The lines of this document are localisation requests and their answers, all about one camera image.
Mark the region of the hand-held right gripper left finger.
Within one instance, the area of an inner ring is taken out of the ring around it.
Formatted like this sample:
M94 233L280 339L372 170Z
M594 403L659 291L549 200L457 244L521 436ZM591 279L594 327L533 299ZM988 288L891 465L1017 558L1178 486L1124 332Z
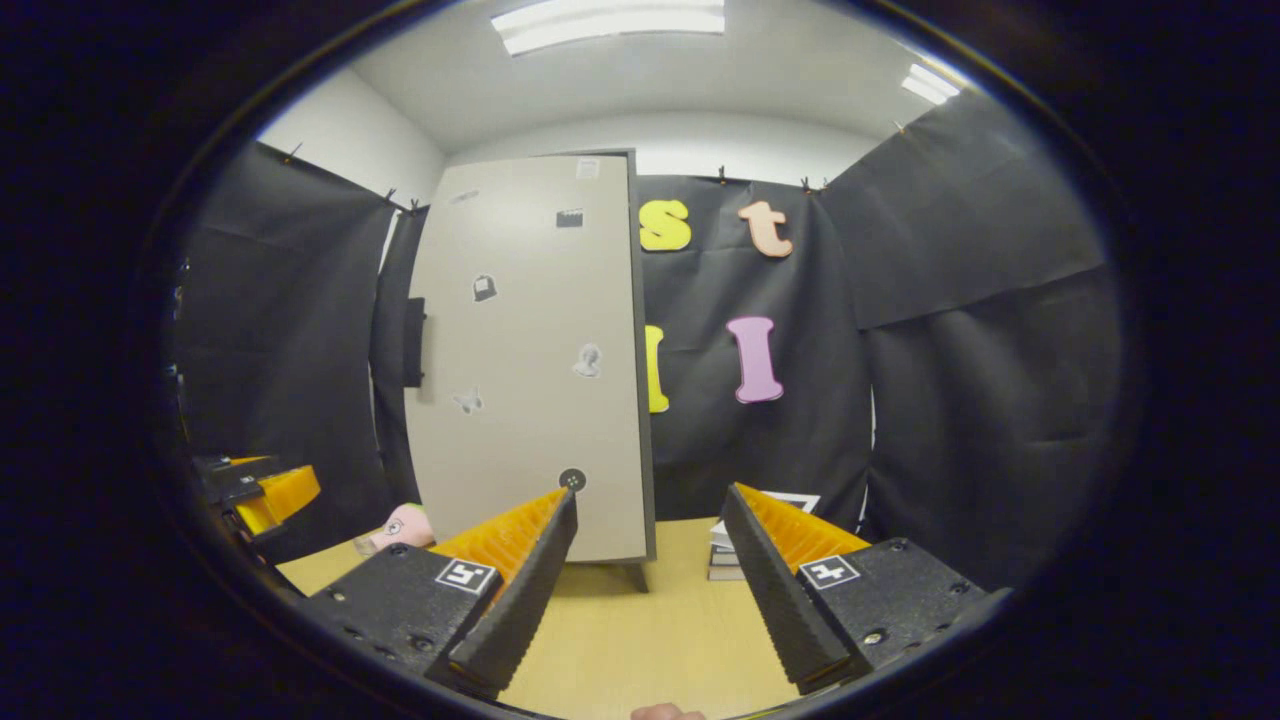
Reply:
M561 487L444 543L393 543L302 600L301 612L394 671L481 698L506 691L579 529Z

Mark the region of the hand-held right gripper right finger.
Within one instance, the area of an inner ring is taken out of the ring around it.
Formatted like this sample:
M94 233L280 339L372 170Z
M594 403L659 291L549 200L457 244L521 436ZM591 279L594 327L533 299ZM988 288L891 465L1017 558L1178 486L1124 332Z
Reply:
M741 483L722 520L787 679L803 694L923 653L991 594L911 539L870 543Z

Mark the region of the black cabinet door handle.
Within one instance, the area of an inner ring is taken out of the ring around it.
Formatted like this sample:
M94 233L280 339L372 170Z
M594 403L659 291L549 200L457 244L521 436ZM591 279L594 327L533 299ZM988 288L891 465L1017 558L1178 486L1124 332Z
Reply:
M422 334L428 319L424 297L410 297L402 324L402 386L420 388L422 378Z

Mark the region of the white picture cover book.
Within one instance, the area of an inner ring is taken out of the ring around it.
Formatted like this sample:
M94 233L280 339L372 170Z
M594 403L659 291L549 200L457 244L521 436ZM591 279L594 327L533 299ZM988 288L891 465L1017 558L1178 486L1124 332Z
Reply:
M801 495L801 493L790 493L781 491L763 491L763 495L767 495L772 498L777 498L785 503L788 503L803 512L813 512L813 510L820 501L819 495ZM714 524L713 528L710 529L710 542L714 546L727 550L731 550L733 547L732 541L730 538L730 533L727 530L726 521L723 519L719 519L718 523Z

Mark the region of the pink plush toy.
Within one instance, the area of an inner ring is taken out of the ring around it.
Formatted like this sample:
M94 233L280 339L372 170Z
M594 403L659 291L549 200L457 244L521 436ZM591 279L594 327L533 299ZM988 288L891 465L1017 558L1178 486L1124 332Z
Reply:
M393 546L429 548L436 542L430 519L421 503L402 503L393 510L381 528L352 541L355 550L365 557Z

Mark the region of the black backdrop cloth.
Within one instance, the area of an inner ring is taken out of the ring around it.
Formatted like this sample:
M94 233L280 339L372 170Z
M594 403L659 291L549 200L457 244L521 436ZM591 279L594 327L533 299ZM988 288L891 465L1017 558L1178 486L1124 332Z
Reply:
M448 539L566 486L570 561L635 564L658 521L742 483L819 495L820 518L982 585L1033 578L1094 497L1123 364L1102 234L1055 149L964 88L815 192L640 156L452 167L399 214L261 143L223 163L163 364L189 452L314 466L266 560L404 501Z

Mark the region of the small ceiling light panel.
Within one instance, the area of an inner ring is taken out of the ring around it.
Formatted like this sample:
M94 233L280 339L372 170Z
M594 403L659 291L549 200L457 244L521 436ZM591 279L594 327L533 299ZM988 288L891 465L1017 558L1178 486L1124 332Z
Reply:
M933 105L943 105L951 97L960 95L960 88L947 81L945 77L936 74L933 70L913 63L906 76L902 78L900 87L906 90L915 96L932 102Z

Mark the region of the long ceiling light panel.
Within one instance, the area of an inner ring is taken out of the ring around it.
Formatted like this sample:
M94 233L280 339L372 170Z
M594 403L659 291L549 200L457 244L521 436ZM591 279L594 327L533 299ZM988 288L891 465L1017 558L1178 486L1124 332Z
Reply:
M625 35L722 35L724 0L541 0L494 15L506 51L538 50Z

